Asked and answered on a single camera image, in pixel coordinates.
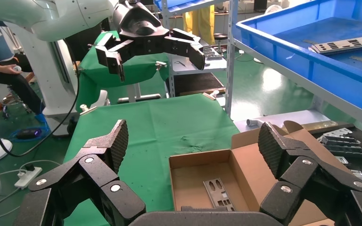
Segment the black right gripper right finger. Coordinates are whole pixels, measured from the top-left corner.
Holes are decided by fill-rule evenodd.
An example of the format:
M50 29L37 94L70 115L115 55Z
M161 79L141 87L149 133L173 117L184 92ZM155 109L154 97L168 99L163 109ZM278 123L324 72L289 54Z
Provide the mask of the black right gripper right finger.
M362 180L321 160L304 142L261 125L258 148L276 178L260 212L288 225L303 201L315 204L337 226L362 226Z

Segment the bystander bare hand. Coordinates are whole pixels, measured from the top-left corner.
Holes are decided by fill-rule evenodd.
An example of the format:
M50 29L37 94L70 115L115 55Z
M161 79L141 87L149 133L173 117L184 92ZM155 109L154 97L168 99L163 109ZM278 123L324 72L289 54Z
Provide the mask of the bystander bare hand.
M22 68L18 65L1 65L0 71L6 74L20 74Z

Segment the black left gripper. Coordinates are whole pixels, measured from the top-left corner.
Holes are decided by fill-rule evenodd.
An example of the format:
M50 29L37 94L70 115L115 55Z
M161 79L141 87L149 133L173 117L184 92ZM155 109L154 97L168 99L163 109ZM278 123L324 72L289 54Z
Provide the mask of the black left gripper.
M120 82L125 81L123 64L135 55L168 53L188 57L199 70L205 67L203 46L200 37L189 32L162 26L150 10L136 0L120 0L113 11L113 20L118 25L119 38L105 33L95 45L98 62L117 74Z

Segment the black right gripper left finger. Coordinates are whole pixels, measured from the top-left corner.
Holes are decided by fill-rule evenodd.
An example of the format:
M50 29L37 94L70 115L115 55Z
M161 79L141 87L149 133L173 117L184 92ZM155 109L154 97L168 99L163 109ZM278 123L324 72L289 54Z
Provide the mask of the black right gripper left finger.
M33 179L16 226L61 226L90 200L111 226L127 226L146 213L143 200L118 176L129 133L118 120L104 136L89 139L71 160Z

